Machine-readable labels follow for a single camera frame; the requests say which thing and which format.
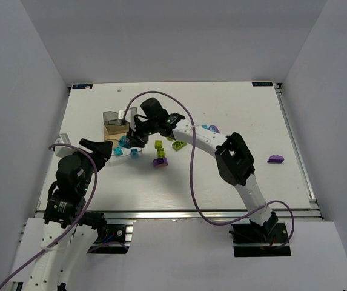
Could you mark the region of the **purple round printed lego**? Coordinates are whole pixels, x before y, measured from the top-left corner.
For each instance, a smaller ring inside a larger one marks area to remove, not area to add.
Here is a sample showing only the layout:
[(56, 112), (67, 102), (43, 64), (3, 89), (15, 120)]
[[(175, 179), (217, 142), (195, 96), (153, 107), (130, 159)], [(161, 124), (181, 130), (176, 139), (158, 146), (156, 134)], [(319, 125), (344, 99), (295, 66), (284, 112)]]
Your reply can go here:
[(208, 127), (208, 130), (212, 131), (212, 132), (215, 132), (215, 133), (219, 133), (219, 129), (215, 126), (215, 125), (210, 125)]

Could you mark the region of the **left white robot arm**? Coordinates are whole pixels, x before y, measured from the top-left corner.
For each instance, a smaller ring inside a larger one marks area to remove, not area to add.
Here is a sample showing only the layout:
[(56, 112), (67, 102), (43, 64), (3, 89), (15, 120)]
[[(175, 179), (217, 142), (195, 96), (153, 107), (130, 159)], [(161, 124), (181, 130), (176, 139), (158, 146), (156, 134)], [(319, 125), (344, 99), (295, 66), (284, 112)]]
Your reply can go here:
[(24, 290), (71, 290), (71, 281), (90, 247), (108, 235), (104, 214), (89, 212), (88, 186), (97, 186), (97, 173), (109, 161), (111, 141), (79, 141), (71, 153), (61, 153), (65, 143), (53, 146), (60, 158), (55, 181), (48, 191), (41, 251)]

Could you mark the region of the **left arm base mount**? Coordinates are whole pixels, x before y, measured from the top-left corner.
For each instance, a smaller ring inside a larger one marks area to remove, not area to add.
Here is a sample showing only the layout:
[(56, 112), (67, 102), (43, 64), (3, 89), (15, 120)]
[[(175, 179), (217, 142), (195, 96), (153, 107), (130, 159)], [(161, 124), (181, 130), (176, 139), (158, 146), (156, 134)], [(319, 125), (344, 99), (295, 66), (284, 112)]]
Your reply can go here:
[(115, 219), (107, 219), (103, 213), (95, 214), (90, 220), (97, 227), (98, 237), (91, 245), (88, 253), (91, 254), (121, 254), (124, 255), (130, 248), (130, 225)]

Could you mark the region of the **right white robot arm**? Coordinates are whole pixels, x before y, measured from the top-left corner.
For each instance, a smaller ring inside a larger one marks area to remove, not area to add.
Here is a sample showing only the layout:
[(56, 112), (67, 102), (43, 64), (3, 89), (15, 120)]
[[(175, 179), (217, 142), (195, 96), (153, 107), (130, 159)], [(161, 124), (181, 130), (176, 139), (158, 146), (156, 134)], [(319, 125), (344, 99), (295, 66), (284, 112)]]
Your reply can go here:
[(131, 113), (130, 106), (119, 114), (122, 122), (130, 125), (127, 138), (132, 147), (144, 147), (150, 135), (159, 133), (210, 154), (216, 159), (220, 177), (240, 195), (251, 225), (264, 235), (273, 231), (278, 218), (260, 191), (254, 158), (240, 134), (224, 135), (196, 126), (190, 116), (168, 113), (156, 98), (145, 100), (141, 109), (145, 116)]

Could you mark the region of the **purple sloped lego brick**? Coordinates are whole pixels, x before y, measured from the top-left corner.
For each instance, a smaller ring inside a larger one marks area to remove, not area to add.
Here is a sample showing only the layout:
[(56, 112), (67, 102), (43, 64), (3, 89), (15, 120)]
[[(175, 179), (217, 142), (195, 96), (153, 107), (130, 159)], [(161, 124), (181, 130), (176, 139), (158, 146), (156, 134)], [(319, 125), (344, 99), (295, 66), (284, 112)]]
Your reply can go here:
[(165, 167), (168, 165), (168, 160), (166, 157), (153, 159), (153, 167)]

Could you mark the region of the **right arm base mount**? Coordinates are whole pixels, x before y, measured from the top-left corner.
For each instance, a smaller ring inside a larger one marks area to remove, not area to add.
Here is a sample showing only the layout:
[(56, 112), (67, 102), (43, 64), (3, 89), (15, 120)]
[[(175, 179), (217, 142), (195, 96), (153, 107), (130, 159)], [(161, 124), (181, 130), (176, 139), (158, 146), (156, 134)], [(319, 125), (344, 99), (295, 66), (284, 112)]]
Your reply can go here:
[(268, 236), (254, 230), (251, 224), (233, 224), (229, 231), (236, 258), (290, 257), (288, 231), (277, 223)]

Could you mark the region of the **purple arched lego brick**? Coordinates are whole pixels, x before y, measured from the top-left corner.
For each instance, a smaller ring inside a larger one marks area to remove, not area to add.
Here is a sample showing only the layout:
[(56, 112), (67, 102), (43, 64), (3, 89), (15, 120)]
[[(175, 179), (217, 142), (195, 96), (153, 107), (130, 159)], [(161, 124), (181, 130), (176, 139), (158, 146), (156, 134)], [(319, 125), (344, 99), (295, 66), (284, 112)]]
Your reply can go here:
[(268, 164), (282, 164), (284, 162), (284, 157), (282, 155), (271, 155), (268, 160), (267, 163)]

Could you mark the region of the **teal small lego cube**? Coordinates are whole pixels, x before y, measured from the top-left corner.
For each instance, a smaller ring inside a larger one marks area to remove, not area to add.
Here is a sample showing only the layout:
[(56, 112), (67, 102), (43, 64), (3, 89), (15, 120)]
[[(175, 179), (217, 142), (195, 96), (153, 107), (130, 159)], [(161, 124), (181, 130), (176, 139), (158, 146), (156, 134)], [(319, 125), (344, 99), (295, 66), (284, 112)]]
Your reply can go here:
[(116, 156), (122, 156), (123, 155), (123, 151), (120, 147), (116, 147), (113, 149), (113, 152)]

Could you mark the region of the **teal round printed lego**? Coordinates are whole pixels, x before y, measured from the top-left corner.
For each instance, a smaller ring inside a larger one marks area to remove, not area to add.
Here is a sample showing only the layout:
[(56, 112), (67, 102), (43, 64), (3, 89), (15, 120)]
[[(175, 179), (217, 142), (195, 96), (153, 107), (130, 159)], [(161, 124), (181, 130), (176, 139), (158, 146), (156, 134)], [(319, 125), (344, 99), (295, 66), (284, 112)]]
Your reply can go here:
[(130, 140), (126, 136), (122, 136), (118, 140), (119, 147), (128, 149), (130, 147)]

